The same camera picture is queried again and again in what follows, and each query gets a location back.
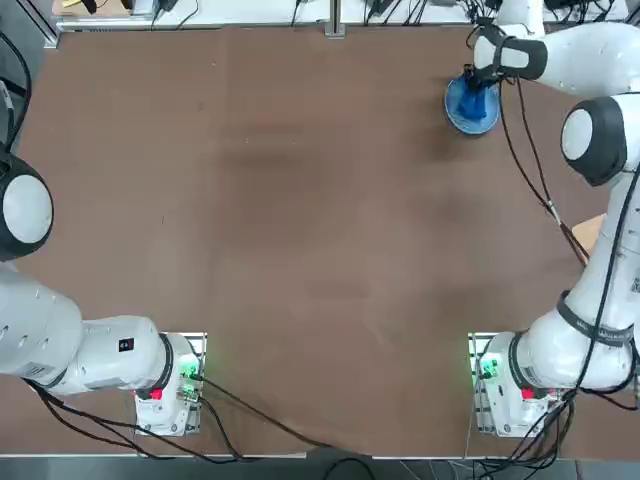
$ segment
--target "brown mat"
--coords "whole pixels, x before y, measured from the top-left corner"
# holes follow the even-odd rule
[[[467,32],[65,35],[21,147],[54,192],[55,231],[19,266],[86,318],[208,331],[208,375],[310,436],[376,455],[463,455],[467,332],[527,327],[579,273],[501,128],[472,140],[445,120]],[[601,213],[607,192],[558,148],[577,100],[526,95],[565,220]],[[532,168],[516,106],[510,91]],[[59,427],[17,379],[2,390],[1,451],[113,451]],[[128,398],[72,402],[131,419]],[[240,450],[306,448],[218,403]],[[580,401],[563,454],[638,459],[635,423]],[[188,443],[224,451],[213,428]],[[511,446],[474,434],[469,453]]]

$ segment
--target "black cable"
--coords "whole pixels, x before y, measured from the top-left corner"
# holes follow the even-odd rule
[[[605,395],[604,393],[600,393],[597,390],[593,391],[593,392],[589,392],[591,395],[595,395],[598,398],[601,398],[603,400],[606,400],[607,402],[611,403],[612,405],[615,405],[618,408],[621,408],[623,410],[627,410],[628,412],[635,412],[636,410],[638,410],[638,406],[637,405],[623,405],[622,403],[618,402],[617,400],[608,397],[607,395]]]
[[[8,114],[8,118],[7,118],[7,142],[8,142],[9,138],[11,137],[11,133],[15,128],[13,124],[13,122],[15,121],[15,111],[13,110],[13,108],[9,108],[7,109],[7,114]]]
[[[560,429],[560,417],[565,410],[569,410],[564,426]],[[560,406],[555,407],[552,411],[547,411],[542,415],[534,425],[531,426],[529,431],[524,435],[518,446],[514,449],[513,453],[507,459],[485,459],[478,461],[485,469],[485,473],[480,475],[479,479],[493,478],[493,475],[504,471],[512,466],[518,466],[526,469],[533,470],[533,473],[540,470],[549,468],[557,459],[560,445],[564,442],[569,429],[571,428],[575,413],[574,398],[567,399]],[[533,440],[524,448],[520,453],[518,451],[524,446],[525,442],[529,439],[531,432],[541,422],[545,421],[543,428],[536,434]],[[524,455],[528,453],[534,446],[538,446],[538,450],[542,447],[542,441],[546,438],[548,430],[556,425],[556,438],[552,446],[545,452],[534,455],[530,458],[523,459]]]
[[[427,6],[427,1],[428,0],[422,0],[422,6],[420,7],[420,11],[418,12],[418,16],[413,21],[413,24],[416,25],[416,26],[420,25],[420,21],[422,20],[422,14],[424,13],[424,9]]]
[[[604,390],[592,390],[590,388],[581,388],[584,393],[593,394],[593,395],[612,395],[614,393],[618,393],[629,386],[629,384],[633,381],[633,378],[636,375],[636,367],[638,366],[638,353],[636,352],[635,341],[631,340],[631,351],[632,351],[632,360],[631,360],[631,368],[629,369],[629,374],[627,378],[625,378],[620,385],[617,385],[613,388],[604,389]]]
[[[365,462],[363,462],[362,460],[360,460],[359,458],[355,458],[355,457],[349,457],[349,458],[341,458],[340,460],[338,460],[337,462],[335,462],[333,465],[331,465],[327,471],[324,473],[324,475],[322,476],[322,480],[328,480],[328,478],[331,476],[331,473],[338,468],[340,465],[343,465],[345,463],[348,462],[354,462],[357,463],[358,465],[362,465],[362,467],[366,470],[367,475],[369,476],[370,480],[376,480],[375,475],[373,474],[373,471],[371,471],[371,467],[369,467],[369,465],[367,465]]]
[[[529,175],[525,171],[524,167],[522,166],[522,163],[520,162],[520,159],[518,158],[518,155],[516,154],[515,147],[513,146],[513,141],[511,139],[511,135],[509,133],[509,128],[507,127],[507,121],[506,121],[506,118],[505,118],[505,115],[504,115],[504,105],[503,105],[503,98],[502,98],[502,91],[503,91],[502,90],[502,84],[503,84],[502,81],[500,81],[499,84],[498,84],[498,104],[499,104],[499,108],[500,108],[500,119],[501,119],[501,122],[502,122],[502,128],[504,129],[504,134],[505,134],[505,138],[507,140],[507,145],[509,147],[509,151],[511,152],[511,156],[513,157],[513,161],[516,164],[516,167],[518,168],[518,171],[520,172],[520,175],[522,176],[522,178],[526,182],[527,186],[529,187],[529,190],[531,190],[531,192],[536,197],[536,199],[538,200],[540,205],[542,205],[542,207],[547,211],[547,213],[549,215],[551,215],[556,221],[558,221],[558,218],[556,216],[557,214],[556,214],[555,210],[552,208],[553,202],[551,201],[551,197],[549,196],[548,200],[545,200],[545,198],[542,197],[542,195],[538,192],[538,189],[533,185],[533,182],[529,178]],[[524,100],[521,101],[521,106],[524,106]],[[524,111],[523,119],[526,120],[526,110]],[[526,122],[525,129],[528,129],[528,122]],[[535,156],[537,157],[537,149],[535,149],[535,144],[533,143],[533,137],[529,137],[529,138],[530,138],[530,142],[532,144],[532,148],[535,151]],[[544,174],[542,173],[542,166],[539,163],[539,158],[538,158],[538,165],[539,165],[540,176],[541,176],[541,178],[544,178]],[[569,242],[569,245],[571,246],[571,249],[576,254],[576,257],[578,258],[579,262],[584,266],[585,265],[585,259],[589,258],[589,254],[584,249],[584,247],[580,244],[580,242],[575,238],[575,236],[573,235],[573,232],[571,232],[571,229],[566,224],[564,224],[564,222],[562,222],[561,220],[559,220],[558,223],[559,223],[559,226],[560,226],[560,230],[561,230],[562,234],[564,235],[564,237]],[[584,256],[584,258],[581,255],[578,254],[578,252],[576,251],[576,248],[580,250],[580,252]]]
[[[418,9],[419,6],[420,6],[420,0],[418,0],[416,2],[416,6],[413,7],[413,9],[412,9],[411,8],[411,0],[409,0],[409,16],[407,17],[407,19],[402,24],[404,27],[408,26],[411,23],[411,19],[413,18],[413,14],[416,12],[416,10]]]
[[[201,460],[204,460],[205,462],[209,462],[209,463],[214,463],[216,465],[224,465],[227,463],[233,463],[236,462],[237,460],[235,459],[230,459],[230,460],[214,460],[213,458],[209,458],[206,455],[203,455],[199,452],[196,452],[195,450],[191,450],[189,448],[183,447],[182,445],[179,445],[178,443],[169,440],[168,438],[162,437],[161,435],[158,435],[157,433],[152,432],[151,430],[147,430],[146,428],[142,428],[139,425],[135,425],[132,423],[126,423],[126,422],[118,422],[115,420],[110,420],[107,418],[102,418],[98,415],[93,415],[87,412],[83,412],[82,410],[76,410],[75,408],[69,407],[68,405],[65,405],[65,403],[60,400],[59,398],[51,395],[49,392],[47,392],[44,388],[42,388],[42,386],[38,385],[37,383],[31,381],[31,380],[25,380],[25,382],[27,382],[27,384],[29,384],[29,386],[31,386],[31,388],[33,388],[38,395],[42,395],[44,396],[49,402],[51,402],[53,405],[55,405],[57,408],[59,408],[60,410],[64,410],[67,413],[71,413],[73,415],[77,415],[79,417],[83,417],[83,418],[88,418],[89,420],[92,420],[94,422],[101,422],[101,423],[105,423],[107,425],[111,425],[114,427],[122,427],[122,428],[130,428],[130,429],[134,429],[137,432],[140,433],[144,433],[146,435],[149,435],[157,440],[160,440],[163,443],[166,443],[167,445],[170,445],[184,453],[188,453],[190,455],[193,455],[196,458],[199,458]]]
[[[176,27],[176,30],[180,30],[182,28],[182,26],[187,23],[187,21],[189,19],[191,19],[195,14],[197,14],[200,11],[200,0],[196,0],[196,9],[191,12],[189,15],[187,15],[185,18],[182,19],[182,21],[178,24],[178,26]]]
[[[402,3],[402,0],[398,0],[396,2],[396,4],[393,6],[393,8],[391,9],[391,11],[389,12],[389,15],[387,15],[387,17],[384,19],[384,21],[382,22],[382,25],[386,25],[389,22],[389,19],[391,18],[391,15],[393,15],[393,12],[396,11],[396,9],[398,8],[398,5],[400,5]]]
[[[229,439],[229,435],[227,435],[227,431],[225,430],[224,425],[222,424],[222,420],[220,419],[220,416],[218,415],[218,412],[216,411],[216,409],[213,408],[213,405],[211,404],[211,402],[209,402],[206,398],[200,397],[200,403],[202,403],[205,407],[207,407],[211,415],[213,415],[213,418],[215,419],[216,423],[218,424],[218,428],[220,429],[220,433],[222,434],[222,440],[224,441],[224,444],[227,447],[227,450],[229,451],[231,456],[233,456],[233,458],[237,460],[245,460],[244,456],[240,452],[238,452],[238,450],[236,450],[233,444],[231,443],[231,440]]]
[[[18,115],[18,118],[15,122],[12,132],[7,136],[7,143],[4,146],[6,152],[10,152],[13,148],[13,144],[20,133],[20,129],[22,128],[22,124],[24,123],[24,118],[27,115],[27,110],[29,109],[29,105],[31,104],[31,93],[33,90],[33,83],[31,79],[31,70],[29,70],[29,65],[27,65],[26,60],[18,50],[18,47],[5,35],[4,32],[0,31],[0,39],[9,47],[9,49],[13,52],[13,54],[18,59],[20,66],[24,72],[25,76],[25,96],[24,96],[24,106],[22,107],[22,111]]]
[[[589,362],[591,361],[591,357],[593,356],[593,350],[597,342],[597,332],[600,329],[600,324],[602,323],[602,314],[604,313],[604,307],[607,303],[607,296],[609,295],[609,286],[611,285],[611,279],[613,278],[613,268],[616,263],[616,255],[618,253],[618,247],[620,245],[620,239],[622,237],[622,229],[624,228],[627,211],[629,210],[629,204],[631,203],[631,198],[633,197],[636,184],[638,183],[639,175],[640,166],[636,166],[636,169],[633,172],[633,177],[631,178],[631,183],[629,184],[629,189],[627,190],[627,194],[624,197],[622,208],[620,209],[620,216],[618,218],[618,224],[616,225],[616,231],[613,236],[613,242],[611,245],[611,254],[609,255],[609,265],[607,266],[607,273],[604,278],[602,296],[600,297],[600,305],[598,306],[598,313],[596,314],[596,318],[593,324],[594,333],[591,336],[591,341],[589,342],[589,349],[587,350],[587,355],[585,357],[580,376],[576,381],[576,389],[580,388],[580,386],[582,385],[584,377],[586,376],[587,370],[589,368]]]
[[[293,15],[291,15],[291,24],[289,24],[289,27],[293,27],[296,24],[296,16],[298,15],[298,7],[300,7],[301,3],[302,3],[302,0],[296,0],[296,5],[295,5],[295,7],[293,7]]]
[[[631,12],[631,15],[629,15],[627,17],[627,19],[625,20],[625,23],[631,23],[631,21],[638,14],[638,12],[640,12],[640,4],[636,8],[633,9],[633,12]]]
[[[142,447],[140,447],[138,444],[136,444],[134,441],[132,441],[129,438],[125,437],[124,435],[122,435],[117,430],[111,428],[109,425],[106,425],[103,422],[96,421],[96,420],[93,420],[93,422],[96,423],[97,425],[99,425],[100,427],[104,428],[105,430],[108,430],[109,432],[111,432],[114,435],[118,436],[119,438],[124,440],[126,443],[122,443],[122,442],[118,442],[118,441],[115,441],[115,440],[111,440],[109,438],[105,438],[105,437],[101,437],[101,436],[98,436],[98,435],[94,435],[94,434],[92,434],[92,433],[90,433],[90,432],[78,427],[77,425],[73,425],[72,423],[70,423],[67,420],[65,420],[64,418],[62,418],[62,416],[58,412],[56,412],[56,410],[54,408],[54,404],[50,400],[48,400],[47,397],[45,397],[44,395],[42,395],[38,391],[36,391],[36,393],[40,397],[40,400],[42,400],[42,402],[44,403],[45,407],[47,407],[47,410],[49,410],[51,415],[53,415],[53,417],[58,422],[60,422],[65,427],[73,430],[74,432],[79,433],[80,435],[83,435],[85,437],[91,438],[92,440],[97,440],[97,441],[106,443],[108,445],[114,445],[114,446],[119,446],[119,447],[123,447],[123,448],[133,449],[133,450],[137,451],[139,454],[144,455],[146,457],[149,457],[149,458],[151,458],[153,460],[173,460],[173,458],[174,458],[174,457],[158,457],[157,455],[154,455],[154,454],[152,454],[150,452],[147,452]]]
[[[529,122],[527,120],[527,109],[524,104],[524,95],[522,94],[522,85],[520,83],[520,77],[516,76],[516,86],[518,88],[518,98],[520,99],[520,113],[522,114],[522,123],[524,124],[524,130],[527,133],[527,138],[529,139],[529,144],[531,145],[531,150],[533,151],[533,157],[536,160],[536,165],[538,166],[538,174],[540,175],[540,183],[542,184],[542,190],[544,191],[544,195],[547,201],[551,201],[551,194],[549,193],[549,188],[547,187],[547,181],[544,178],[544,173],[542,172],[542,165],[540,163],[540,156],[538,155],[538,149],[536,148],[536,144],[533,141],[533,136],[531,135],[531,130],[529,129]]]
[[[239,403],[240,405],[242,405],[243,407],[249,409],[251,412],[255,413],[256,415],[258,415],[262,419],[264,419],[267,422],[271,423],[272,425],[278,427],[280,430],[288,433],[289,435],[297,438],[298,440],[301,440],[301,441],[303,441],[305,443],[308,443],[309,445],[313,445],[315,447],[334,448],[332,445],[329,445],[328,443],[324,443],[324,442],[320,442],[320,441],[314,440],[312,438],[309,438],[309,437],[307,437],[307,436],[295,431],[293,428],[288,427],[285,424],[283,424],[282,422],[276,420],[275,418],[270,417],[266,413],[261,412],[257,408],[253,407],[252,405],[248,404],[247,402],[245,402],[241,398],[237,397],[236,395],[234,395],[233,393],[229,392],[225,388],[221,387],[217,383],[212,382],[211,380],[203,377],[202,375],[192,375],[191,378],[193,380],[202,381],[202,382],[206,383],[207,385],[215,388],[216,390],[218,390],[219,392],[223,393],[224,395],[226,395],[227,397],[229,397],[233,401]]]
[[[158,18],[160,18],[160,12],[163,12],[162,8],[158,7],[158,9],[156,10],[156,13],[153,14],[153,19],[151,20],[151,28],[150,30],[153,32],[153,27],[156,24],[156,20],[158,20]]]

